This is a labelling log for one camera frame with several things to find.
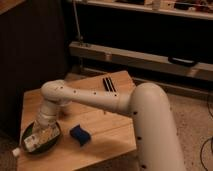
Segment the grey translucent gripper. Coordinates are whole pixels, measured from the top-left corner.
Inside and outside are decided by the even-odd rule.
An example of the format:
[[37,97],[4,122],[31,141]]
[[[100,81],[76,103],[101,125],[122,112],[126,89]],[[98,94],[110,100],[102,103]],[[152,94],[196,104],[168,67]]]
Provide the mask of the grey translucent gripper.
[[57,136],[56,125],[42,127],[37,121],[33,125],[33,133],[39,143],[46,143]]

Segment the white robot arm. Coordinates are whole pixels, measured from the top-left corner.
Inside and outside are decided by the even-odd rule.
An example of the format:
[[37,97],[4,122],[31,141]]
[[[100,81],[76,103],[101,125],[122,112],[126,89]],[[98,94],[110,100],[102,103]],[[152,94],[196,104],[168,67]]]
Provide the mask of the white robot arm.
[[132,117],[140,171],[186,171],[178,131],[168,96],[154,83],[142,83],[130,93],[82,90],[62,80],[42,85],[44,98],[35,130],[54,125],[59,106],[71,101]]

